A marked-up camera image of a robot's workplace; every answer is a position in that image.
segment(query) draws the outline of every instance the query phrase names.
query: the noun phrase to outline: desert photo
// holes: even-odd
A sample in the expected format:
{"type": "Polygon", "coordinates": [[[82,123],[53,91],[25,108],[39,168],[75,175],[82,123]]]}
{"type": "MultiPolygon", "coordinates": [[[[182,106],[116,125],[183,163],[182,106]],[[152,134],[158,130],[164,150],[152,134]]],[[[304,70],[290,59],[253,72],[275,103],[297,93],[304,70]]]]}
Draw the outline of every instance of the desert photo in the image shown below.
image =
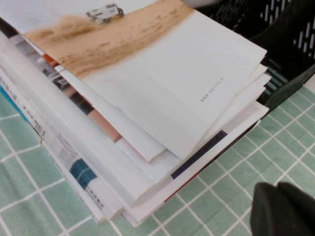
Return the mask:
{"type": "Polygon", "coordinates": [[[192,12],[179,0],[158,0],[102,24],[88,16],[66,15],[54,26],[25,35],[76,77],[84,79],[150,46],[192,12]]]}

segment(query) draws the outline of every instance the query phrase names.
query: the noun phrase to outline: green tiled surface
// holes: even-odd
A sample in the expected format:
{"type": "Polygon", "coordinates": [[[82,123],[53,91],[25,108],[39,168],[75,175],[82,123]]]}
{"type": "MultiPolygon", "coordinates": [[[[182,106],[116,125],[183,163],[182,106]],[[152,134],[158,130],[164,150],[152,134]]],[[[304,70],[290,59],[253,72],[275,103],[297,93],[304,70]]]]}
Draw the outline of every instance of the green tiled surface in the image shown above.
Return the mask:
{"type": "Polygon", "coordinates": [[[134,228],[122,217],[96,225],[28,125],[0,96],[0,236],[251,235],[256,183],[287,181],[315,196],[313,103],[315,94],[301,88],[134,228]]]}

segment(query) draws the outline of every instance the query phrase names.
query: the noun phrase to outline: white grout line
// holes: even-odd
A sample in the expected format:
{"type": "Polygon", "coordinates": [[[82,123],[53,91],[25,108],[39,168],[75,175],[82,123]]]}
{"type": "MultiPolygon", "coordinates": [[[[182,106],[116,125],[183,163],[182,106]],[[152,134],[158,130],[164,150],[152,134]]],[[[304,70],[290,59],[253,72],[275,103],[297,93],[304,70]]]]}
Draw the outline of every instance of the white grout line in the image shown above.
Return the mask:
{"type": "Polygon", "coordinates": [[[118,236],[123,236],[123,234],[120,232],[120,230],[117,228],[113,221],[109,221],[109,223],[113,227],[114,231],[117,233],[118,236]]]}
{"type": "MultiPolygon", "coordinates": [[[[210,184],[206,189],[204,189],[203,191],[201,191],[199,194],[197,194],[192,200],[190,200],[188,202],[188,204],[191,204],[192,202],[194,202],[196,199],[198,199],[202,194],[204,194],[206,191],[210,190],[215,184],[217,184],[222,178],[224,178],[225,176],[227,176],[230,172],[232,172],[236,167],[238,167],[242,162],[246,161],[251,155],[253,155],[255,152],[257,152],[258,150],[260,150],[261,147],[263,147],[266,143],[268,143],[270,140],[272,140],[276,135],[278,135],[279,133],[281,133],[283,130],[285,130],[286,127],[288,127],[291,123],[293,123],[294,121],[291,121],[289,124],[287,124],[285,127],[283,127],[282,129],[280,129],[278,132],[276,132],[274,135],[271,135],[271,137],[269,137],[263,144],[261,144],[260,146],[258,146],[253,152],[251,152],[248,156],[244,157],[242,160],[240,160],[234,167],[232,167],[229,171],[227,171],[226,173],[224,173],[223,175],[221,175],[219,178],[217,178],[212,184],[210,184]]],[[[174,213],[172,216],[170,216],[165,222],[162,223],[163,226],[165,226],[167,223],[169,223],[173,218],[175,218],[179,213],[181,213],[183,210],[185,209],[185,207],[183,206],[181,209],[179,209],[176,213],[174,213]]]]}
{"type": "MultiPolygon", "coordinates": [[[[312,102],[310,99],[308,99],[306,96],[304,96],[304,95],[301,94],[301,93],[298,93],[298,94],[300,94],[301,96],[305,97],[307,100],[309,100],[309,101],[313,104],[313,102],[312,102]]],[[[303,111],[303,109],[301,109],[298,105],[296,105],[290,98],[288,98],[288,100],[289,100],[290,102],[292,102],[299,110],[303,111]]],[[[315,119],[314,119],[313,117],[311,117],[309,114],[305,113],[305,115],[308,116],[308,117],[309,117],[310,119],[312,119],[313,121],[315,121],[315,119]]]]}
{"type": "MultiPolygon", "coordinates": [[[[225,172],[227,172],[227,170],[226,170],[219,162],[217,162],[217,164],[218,164],[225,172]]],[[[237,185],[240,189],[242,189],[243,192],[252,200],[252,196],[247,192],[247,190],[246,190],[245,188],[243,188],[243,187],[239,184],[239,182],[237,182],[237,181],[235,180],[235,178],[234,178],[230,173],[228,173],[228,175],[229,175],[230,178],[236,183],[236,185],[237,185]]]]}
{"type": "Polygon", "coordinates": [[[74,226],[70,227],[67,231],[68,233],[70,233],[71,231],[75,230],[76,228],[80,227],[81,225],[83,225],[84,223],[88,222],[89,220],[91,220],[92,217],[88,216],[87,218],[85,218],[84,220],[81,220],[80,222],[78,222],[77,224],[75,224],[74,226]]]}
{"type": "Polygon", "coordinates": [[[11,116],[7,116],[7,117],[0,117],[0,120],[5,120],[5,119],[11,119],[11,118],[14,118],[14,117],[19,117],[20,114],[14,114],[14,115],[11,115],[11,116]]]}
{"type": "Polygon", "coordinates": [[[52,216],[54,217],[54,219],[56,220],[56,222],[58,223],[58,225],[60,226],[60,228],[62,229],[63,232],[65,232],[66,236],[69,236],[69,233],[66,231],[66,228],[64,227],[63,223],[61,222],[61,220],[59,219],[59,217],[57,216],[57,214],[55,213],[54,209],[51,207],[51,205],[49,204],[49,202],[47,201],[47,199],[45,198],[44,194],[40,191],[39,187],[37,186],[35,180],[33,179],[33,177],[31,176],[31,174],[29,173],[29,171],[27,170],[27,168],[25,167],[24,163],[21,161],[20,157],[16,154],[14,148],[12,147],[11,143],[9,142],[9,140],[7,139],[7,137],[5,136],[5,134],[3,133],[3,131],[0,129],[0,135],[2,136],[2,138],[4,139],[4,141],[6,142],[6,144],[8,145],[8,147],[10,148],[11,152],[14,154],[16,160],[18,161],[18,163],[20,164],[20,166],[22,167],[22,169],[24,170],[25,174],[27,175],[27,177],[29,178],[29,180],[31,181],[31,183],[33,184],[33,186],[35,187],[35,190],[38,191],[38,194],[40,195],[40,197],[42,198],[43,202],[45,203],[45,205],[47,206],[47,208],[49,209],[49,211],[51,212],[52,216]]]}
{"type": "MultiPolygon", "coordinates": [[[[19,155],[19,154],[22,154],[22,153],[27,152],[27,151],[31,151],[31,150],[36,149],[36,148],[39,148],[39,147],[41,147],[40,144],[35,145],[35,146],[33,146],[33,147],[29,147],[29,148],[23,149],[23,150],[21,150],[21,151],[17,151],[16,154],[19,155]]],[[[9,159],[9,158],[11,158],[11,157],[13,157],[13,156],[14,156],[13,153],[9,154],[8,156],[2,158],[2,159],[0,160],[0,163],[5,162],[7,159],[9,159]]]]}
{"type": "MultiPolygon", "coordinates": [[[[252,142],[254,145],[256,145],[250,138],[248,138],[248,137],[246,137],[250,142],[252,142]]],[[[280,166],[278,166],[277,165],[277,163],[276,162],[274,162],[267,154],[265,154],[265,152],[263,151],[263,150],[261,150],[260,149],[260,151],[261,151],[261,153],[269,160],[269,161],[271,161],[282,173],[284,173],[284,170],[282,169],[282,168],[280,168],[280,166]]],[[[290,176],[288,176],[288,175],[285,175],[289,180],[291,180],[294,184],[296,184],[296,182],[290,177],[290,176]]]]}
{"type": "MultiPolygon", "coordinates": [[[[313,138],[315,138],[315,136],[313,134],[311,134],[306,128],[304,128],[298,121],[296,121],[304,130],[306,130],[306,132],[308,134],[310,134],[313,138]]],[[[284,147],[285,149],[287,149],[287,151],[290,152],[290,154],[297,160],[290,168],[292,169],[297,163],[300,163],[301,165],[303,165],[309,172],[311,172],[314,176],[315,176],[315,173],[313,170],[311,170],[304,162],[301,161],[301,159],[307,154],[307,153],[310,153],[310,150],[315,146],[315,143],[313,143],[309,148],[306,148],[298,139],[296,139],[289,131],[288,131],[289,135],[295,139],[306,151],[298,158],[294,153],[292,153],[284,144],[282,144],[277,138],[276,141],[278,141],[278,143],[284,147]]]]}
{"type": "Polygon", "coordinates": [[[200,218],[196,215],[196,213],[190,208],[190,206],[181,198],[181,196],[178,195],[178,193],[176,193],[177,197],[179,198],[179,200],[184,204],[185,208],[188,209],[191,214],[195,217],[195,219],[206,229],[206,231],[208,232],[208,234],[210,236],[214,236],[214,234],[211,232],[211,230],[208,228],[208,226],[202,222],[202,220],[200,220],[200,218]]]}
{"type": "MultiPolygon", "coordinates": [[[[206,182],[203,181],[203,179],[200,178],[200,176],[197,176],[197,178],[198,178],[205,186],[207,186],[206,182]]],[[[211,193],[212,193],[212,194],[236,217],[236,219],[238,219],[238,220],[240,219],[240,217],[230,208],[230,206],[228,205],[228,203],[226,203],[225,201],[223,201],[223,200],[215,193],[215,191],[213,191],[212,188],[210,188],[209,190],[210,190],[210,192],[211,192],[211,193]]],[[[243,224],[244,227],[247,229],[247,231],[251,233],[251,230],[247,227],[247,225],[246,225],[244,222],[242,222],[242,224],[243,224]]]]}
{"type": "Polygon", "coordinates": [[[5,222],[4,222],[4,220],[3,220],[3,218],[2,218],[1,216],[0,216],[0,224],[2,225],[2,227],[3,227],[3,229],[4,229],[5,233],[6,233],[6,235],[7,235],[7,236],[12,236],[12,234],[11,234],[9,228],[7,227],[7,225],[5,224],[5,222]]]}
{"type": "Polygon", "coordinates": [[[237,226],[239,223],[243,223],[243,224],[244,224],[243,219],[244,219],[244,217],[248,214],[248,212],[250,212],[250,210],[251,210],[251,207],[248,208],[248,209],[245,211],[245,213],[240,217],[240,219],[238,219],[233,225],[231,225],[231,227],[228,228],[227,231],[225,231],[222,236],[228,235],[228,233],[230,233],[230,232],[235,228],[235,226],[237,226]]]}
{"type": "MultiPolygon", "coordinates": [[[[59,183],[61,183],[61,182],[63,182],[63,181],[65,181],[65,178],[62,178],[62,179],[60,179],[60,180],[58,180],[58,181],[56,181],[56,182],[53,182],[53,183],[51,183],[51,184],[49,184],[49,185],[47,185],[47,186],[41,188],[40,191],[44,191],[44,190],[46,190],[46,189],[48,189],[48,188],[51,188],[51,187],[53,187],[53,186],[55,186],[55,185],[57,185],[57,184],[59,184],[59,183]]],[[[17,200],[17,201],[15,201],[15,202],[12,202],[12,203],[10,203],[10,204],[8,204],[8,205],[6,205],[6,206],[0,208],[0,213],[2,213],[2,212],[4,212],[5,210],[8,210],[8,209],[14,207],[15,205],[17,205],[17,204],[19,204],[19,203],[22,203],[22,202],[27,201],[28,199],[34,197],[34,196],[35,196],[36,194],[38,194],[38,193],[39,193],[39,191],[35,191],[35,192],[33,192],[33,193],[27,195],[26,197],[20,199],[20,200],[17,200]]]]}
{"type": "MultiPolygon", "coordinates": [[[[231,149],[234,150],[240,157],[242,157],[242,155],[239,154],[239,153],[234,149],[234,147],[231,147],[231,149]]],[[[268,181],[266,180],[266,178],[262,175],[262,173],[260,173],[247,159],[245,160],[245,162],[246,162],[250,167],[252,167],[252,169],[253,169],[256,173],[258,173],[258,175],[259,175],[260,177],[262,177],[264,181],[268,182],[268,181]]]]}
{"type": "Polygon", "coordinates": [[[155,229],[155,230],[153,230],[150,234],[154,235],[154,234],[157,233],[160,229],[162,229],[166,236],[171,236],[171,235],[168,233],[168,231],[165,229],[165,227],[162,225],[162,223],[157,219],[157,217],[156,217],[154,214],[152,214],[152,218],[157,222],[158,227],[157,227],[156,229],[158,229],[158,230],[155,229]]]}

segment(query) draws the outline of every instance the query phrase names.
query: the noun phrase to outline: magazine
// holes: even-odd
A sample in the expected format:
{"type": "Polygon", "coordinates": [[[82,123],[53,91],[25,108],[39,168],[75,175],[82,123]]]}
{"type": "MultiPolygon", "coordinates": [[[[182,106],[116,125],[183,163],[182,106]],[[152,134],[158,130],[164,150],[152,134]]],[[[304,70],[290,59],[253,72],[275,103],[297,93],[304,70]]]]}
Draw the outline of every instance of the magazine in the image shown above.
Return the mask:
{"type": "Polygon", "coordinates": [[[266,53],[179,0],[11,0],[0,17],[181,159],[266,53]]]}

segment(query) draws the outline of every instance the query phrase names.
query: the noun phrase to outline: black crate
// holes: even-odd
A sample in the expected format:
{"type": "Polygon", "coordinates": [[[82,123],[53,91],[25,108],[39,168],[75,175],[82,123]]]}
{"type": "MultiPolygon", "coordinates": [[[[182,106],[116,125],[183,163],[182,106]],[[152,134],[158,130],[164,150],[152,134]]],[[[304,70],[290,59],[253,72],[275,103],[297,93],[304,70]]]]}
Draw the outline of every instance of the black crate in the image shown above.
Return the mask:
{"type": "Polygon", "coordinates": [[[315,74],[315,0],[222,0],[198,11],[268,50],[270,111],[315,74]]]}

